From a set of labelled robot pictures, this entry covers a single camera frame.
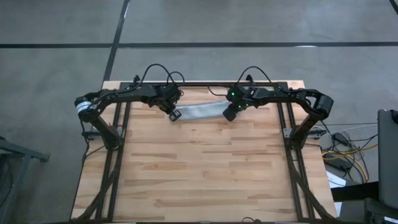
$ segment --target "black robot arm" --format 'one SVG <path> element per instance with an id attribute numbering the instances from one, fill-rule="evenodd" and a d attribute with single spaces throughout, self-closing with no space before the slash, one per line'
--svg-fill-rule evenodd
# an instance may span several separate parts
<path id="1" fill-rule="evenodd" d="M 268 103 L 297 103 L 308 116 L 304 121 L 291 130 L 289 134 L 290 147 L 303 148 L 308 132 L 318 122 L 329 117 L 333 100 L 319 92 L 318 90 L 283 90 L 277 86 L 276 90 L 267 90 L 261 86 L 242 86 L 240 84 L 228 90 L 226 98 L 231 104 L 223 112 L 228 121 L 235 119 L 236 114 L 244 111 L 250 106 L 258 108 Z M 311 105 L 308 98 L 314 98 L 315 102 Z"/>
<path id="2" fill-rule="evenodd" d="M 174 111 L 175 103 L 180 99 L 181 92 L 178 86 L 170 83 L 167 86 L 145 85 L 142 87 L 129 86 L 125 90 L 100 90 L 78 97 L 75 100 L 79 118 L 86 123 L 91 123 L 101 134 L 106 149 L 117 149 L 121 140 L 116 128 L 106 124 L 101 118 L 101 113 L 111 103 L 125 103 L 140 101 L 150 107 L 157 106 L 176 121 L 181 114 Z"/>

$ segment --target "concrete floor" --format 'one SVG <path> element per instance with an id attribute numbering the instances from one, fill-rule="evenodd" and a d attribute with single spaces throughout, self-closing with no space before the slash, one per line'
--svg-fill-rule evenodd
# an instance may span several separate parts
<path id="1" fill-rule="evenodd" d="M 122 4 L 2 0 L 0 44 L 111 43 Z M 397 20 L 387 0 L 132 0 L 121 42 L 398 41 Z M 51 153 L 48 163 L 32 163 L 16 223 L 68 220 L 85 148 L 73 102 L 101 87 L 109 51 L 0 49 L 0 135 Z M 273 80 L 304 80 L 330 95 L 335 105 L 325 122 L 337 131 L 353 127 L 340 124 L 375 123 L 377 110 L 397 108 L 396 58 L 398 47 L 119 49 L 111 80 L 131 80 L 155 62 L 187 80 L 234 80 L 258 65 Z M 147 79 L 165 75 L 154 69 Z M 365 161 L 377 180 L 377 151 Z"/>

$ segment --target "wooden table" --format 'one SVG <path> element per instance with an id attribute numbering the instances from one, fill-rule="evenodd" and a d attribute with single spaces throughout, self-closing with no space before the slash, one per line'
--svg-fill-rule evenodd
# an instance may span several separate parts
<path id="1" fill-rule="evenodd" d="M 292 88 L 304 87 L 303 81 L 287 82 Z M 104 82 L 103 87 L 119 84 Z M 178 105 L 224 100 L 205 87 L 182 90 Z M 225 88 L 212 90 L 226 93 Z M 111 123 L 114 109 L 107 107 L 105 121 Z M 293 109 L 301 123 L 307 114 L 299 105 Z M 219 117 L 173 123 L 158 108 L 134 102 L 126 136 L 114 222 L 240 222 L 243 217 L 296 221 L 276 104 L 249 108 L 233 122 Z M 90 150 L 101 145 L 93 141 Z M 305 146 L 302 152 L 311 191 L 335 216 L 319 148 Z M 87 158 L 72 218 L 98 193 L 105 155 L 102 149 Z M 302 192 L 300 198 L 306 214 Z"/>

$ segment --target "wire bundle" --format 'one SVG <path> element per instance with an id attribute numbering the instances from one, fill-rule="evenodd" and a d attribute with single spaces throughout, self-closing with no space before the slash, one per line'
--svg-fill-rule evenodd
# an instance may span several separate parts
<path id="1" fill-rule="evenodd" d="M 374 149 L 377 144 L 374 144 L 372 146 L 367 147 L 367 145 L 377 136 L 377 134 L 367 138 L 367 139 L 357 139 L 357 140 L 352 140 L 350 135 L 346 132 L 348 129 L 346 130 L 342 130 L 342 131 L 338 131 L 335 133 L 331 133 L 328 129 L 328 127 L 322 122 L 322 124 L 325 126 L 326 131 L 327 131 L 327 135 L 329 135 L 330 139 L 331 139 L 331 143 L 332 146 L 327 148 L 327 149 L 322 149 L 322 157 L 323 160 L 325 161 L 330 161 L 330 160 L 335 160 L 335 159 L 339 159 L 339 158 L 344 158 L 345 160 L 347 160 L 350 164 L 351 164 L 351 168 L 355 168 L 358 173 L 359 176 L 361 177 L 361 181 L 362 183 L 367 183 L 369 181 L 369 171 L 368 171 L 368 167 L 363 159 L 364 155 L 363 155 L 363 151 L 369 150 L 369 149 Z M 362 127 L 357 127 L 357 128 L 367 128 L 370 126 L 362 126 Z M 337 139 L 336 134 L 341 134 L 340 139 Z M 360 141 L 366 141 L 366 143 L 359 147 L 357 145 L 355 145 L 354 142 L 360 142 Z M 349 148 L 349 150 L 347 151 L 341 151 L 339 150 L 336 146 L 343 144 L 346 147 Z M 332 158 L 326 158 L 326 155 L 331 154 L 334 157 Z M 363 166 L 362 164 L 355 158 L 355 155 L 359 154 L 359 156 L 361 157 L 361 160 L 363 162 Z M 350 175 L 349 172 L 346 171 L 345 175 L 349 175 L 350 179 L 353 180 L 352 176 Z"/>

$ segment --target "metal stand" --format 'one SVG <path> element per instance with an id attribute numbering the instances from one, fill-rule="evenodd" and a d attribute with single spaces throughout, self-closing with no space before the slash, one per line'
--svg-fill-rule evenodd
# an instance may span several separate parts
<path id="1" fill-rule="evenodd" d="M 130 83 L 121 83 L 120 88 L 125 88 L 128 86 Z M 143 83 L 142 85 L 153 85 L 154 83 Z M 196 82 L 196 83 L 185 83 L 184 86 L 222 86 L 222 87 L 227 87 L 227 86 L 232 86 L 234 82 L 221 82 L 221 83 L 212 83 L 212 82 Z M 275 90 L 277 89 L 277 85 L 281 86 L 284 89 L 288 89 L 287 83 L 286 82 L 278 82 L 276 83 L 257 83 L 257 86 L 269 86 L 269 87 L 274 87 Z M 287 128 L 286 122 L 285 122 L 285 116 L 284 116 L 284 111 L 282 109 L 282 103 L 277 103 L 278 107 L 278 113 L 279 113 L 279 119 L 280 119 L 280 127 L 281 127 L 281 133 L 282 137 L 284 140 L 284 145 L 285 145 L 285 152 L 287 156 L 287 164 L 289 168 L 289 174 L 290 174 L 290 183 L 292 186 L 292 193 L 293 193 L 293 199 L 294 199 L 294 204 L 295 204 L 295 211 L 297 214 L 297 220 L 298 221 L 306 221 L 307 223 L 326 223 L 325 221 L 322 220 L 317 220 L 315 219 L 315 212 L 313 208 L 317 210 L 317 212 L 320 214 L 321 218 L 330 218 L 331 216 L 325 215 L 327 214 L 326 210 L 320 205 L 320 203 L 316 200 L 316 198 L 312 195 L 310 189 L 308 188 L 308 180 L 307 180 L 307 174 L 305 171 L 305 166 L 304 166 L 304 161 L 303 161 L 303 156 L 302 152 L 300 149 L 297 149 L 296 147 L 294 148 L 295 153 L 297 154 L 297 162 L 298 162 L 298 168 L 299 171 L 294 166 L 294 162 L 292 159 L 292 148 L 291 145 L 289 144 L 290 139 L 284 135 L 283 130 Z M 101 188 L 94 199 L 93 203 L 87 208 L 86 212 L 78 217 L 77 219 L 72 219 L 69 221 L 69 223 L 111 223 L 113 222 L 113 214 L 114 214 L 114 206 L 116 203 L 116 196 L 117 196 L 117 191 L 118 191 L 118 180 L 119 180 L 119 174 L 121 170 L 121 161 L 123 158 L 123 147 L 124 147 L 124 142 L 125 142 L 125 137 L 126 137 L 126 131 L 127 131 L 127 124 L 129 121 L 129 111 L 131 109 L 131 104 L 126 103 L 126 109 L 124 111 L 124 117 L 123 117 L 123 123 L 122 123 L 122 134 L 121 134 L 121 142 L 122 146 L 118 149 L 117 156 L 116 156 L 116 163 L 114 165 L 114 169 L 109 174 L 110 171 L 110 166 L 111 166 L 111 160 L 113 156 L 113 151 L 108 150 L 108 153 L 106 155 L 106 161 L 104 165 L 104 172 L 103 172 L 103 178 L 101 182 Z M 113 119 L 113 126 L 118 127 L 118 121 L 119 121 L 119 116 L 120 116 L 120 110 L 121 110 L 121 104 L 118 103 L 116 105 L 116 110 L 114 114 L 114 119 Z M 290 125 L 292 129 L 296 128 L 295 124 L 295 118 L 293 114 L 293 109 L 292 105 L 289 103 L 287 104 L 287 113 L 290 119 Z M 105 193 L 109 190 L 110 186 L 111 187 L 111 197 L 109 201 L 109 207 L 108 207 L 108 213 L 106 217 L 103 217 L 103 206 L 104 206 L 104 196 Z M 303 190 L 305 194 L 305 199 L 306 199 L 306 205 L 307 205 L 307 210 L 308 210 L 308 218 L 303 217 L 303 211 L 302 211 L 302 206 L 300 203 L 300 196 L 299 196 L 299 188 L 297 187 L 299 185 L 301 189 Z"/>
<path id="2" fill-rule="evenodd" d="M 8 193 L 8 196 L 6 196 L 6 201 L 1 207 L 2 212 L 0 214 L 0 223 L 7 223 L 12 213 L 12 209 L 14 208 L 18 192 L 21 189 L 22 182 L 25 178 L 30 160 L 35 158 L 39 159 L 41 162 L 47 162 L 49 160 L 50 154 L 18 146 L 16 144 L 7 142 L 3 138 L 0 139 L 0 149 L 10 152 L 0 155 L 0 167 L 2 167 L 2 169 L 5 167 L 6 160 L 9 156 L 20 157 L 22 159 L 21 166 L 17 172 L 17 175 L 15 179 L 11 182 L 11 189 Z"/>

